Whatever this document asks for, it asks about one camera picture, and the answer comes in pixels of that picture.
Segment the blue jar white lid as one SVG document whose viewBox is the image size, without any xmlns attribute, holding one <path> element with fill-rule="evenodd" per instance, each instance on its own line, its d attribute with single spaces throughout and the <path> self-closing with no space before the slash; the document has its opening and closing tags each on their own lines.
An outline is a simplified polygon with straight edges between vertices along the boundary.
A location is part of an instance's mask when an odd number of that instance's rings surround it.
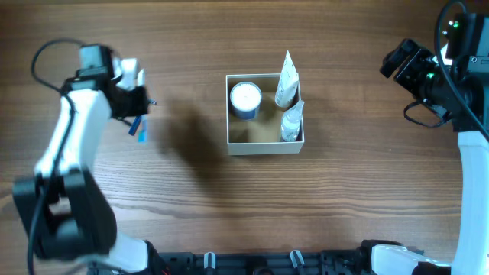
<svg viewBox="0 0 489 275">
<path fill-rule="evenodd" d="M 241 120 L 252 120 L 257 116 L 262 98 L 260 88 L 252 82 L 239 82 L 230 91 L 232 111 Z"/>
</svg>

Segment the blue white toothbrush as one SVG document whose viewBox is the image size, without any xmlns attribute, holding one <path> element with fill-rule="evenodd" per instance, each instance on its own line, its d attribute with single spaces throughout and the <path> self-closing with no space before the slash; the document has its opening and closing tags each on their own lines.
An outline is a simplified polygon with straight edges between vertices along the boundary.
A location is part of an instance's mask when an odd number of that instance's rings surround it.
<svg viewBox="0 0 489 275">
<path fill-rule="evenodd" d="M 139 86 L 145 86 L 145 84 L 146 84 L 146 72 L 144 69 L 142 69 L 138 73 L 138 85 Z M 141 121 L 140 121 L 139 132 L 138 132 L 138 142 L 144 143 L 146 140 L 147 140 L 147 116 L 142 115 Z"/>
</svg>

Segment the clear bottle green label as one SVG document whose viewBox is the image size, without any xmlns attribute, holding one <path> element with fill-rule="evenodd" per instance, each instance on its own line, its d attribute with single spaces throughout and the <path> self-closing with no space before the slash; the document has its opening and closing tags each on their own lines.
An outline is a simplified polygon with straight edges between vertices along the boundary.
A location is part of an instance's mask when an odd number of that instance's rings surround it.
<svg viewBox="0 0 489 275">
<path fill-rule="evenodd" d="M 304 101 L 299 100 L 293 107 L 284 112 L 280 124 L 280 139 L 294 142 L 299 137 L 303 117 Z"/>
</svg>

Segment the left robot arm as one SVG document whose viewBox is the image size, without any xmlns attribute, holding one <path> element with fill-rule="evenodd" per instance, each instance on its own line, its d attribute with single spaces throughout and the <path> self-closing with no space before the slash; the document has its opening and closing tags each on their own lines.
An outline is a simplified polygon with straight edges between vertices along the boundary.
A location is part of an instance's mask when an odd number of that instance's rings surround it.
<svg viewBox="0 0 489 275">
<path fill-rule="evenodd" d="M 153 246 L 117 229 L 115 214 L 92 174 L 107 122 L 148 112 L 144 71 L 101 44 L 79 45 L 80 67 L 57 88 L 60 116 L 30 179 L 12 196 L 34 260 L 79 260 L 103 273 L 156 274 L 164 264 Z"/>
</svg>

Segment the white cream tube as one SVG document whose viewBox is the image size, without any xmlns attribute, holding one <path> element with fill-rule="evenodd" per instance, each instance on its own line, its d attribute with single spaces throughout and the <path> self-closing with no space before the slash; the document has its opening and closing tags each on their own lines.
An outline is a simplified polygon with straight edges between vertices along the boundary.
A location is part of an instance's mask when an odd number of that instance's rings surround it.
<svg viewBox="0 0 489 275">
<path fill-rule="evenodd" d="M 290 52 L 287 51 L 275 94 L 275 103 L 279 108 L 286 109 L 290 107 L 298 85 L 299 74 L 292 61 Z"/>
</svg>

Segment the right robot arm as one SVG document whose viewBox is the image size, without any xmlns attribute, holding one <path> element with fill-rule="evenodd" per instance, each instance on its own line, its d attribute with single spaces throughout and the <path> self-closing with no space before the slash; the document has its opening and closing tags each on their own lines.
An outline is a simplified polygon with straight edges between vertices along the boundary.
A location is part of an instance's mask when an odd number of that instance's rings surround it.
<svg viewBox="0 0 489 275">
<path fill-rule="evenodd" d="M 443 263 L 387 241 L 363 241 L 365 270 L 374 274 L 488 272 L 488 16 L 463 11 L 443 32 L 448 43 L 431 52 L 405 39 L 385 56 L 380 72 L 413 95 L 458 135 L 462 165 L 461 223 L 455 258 Z"/>
</svg>

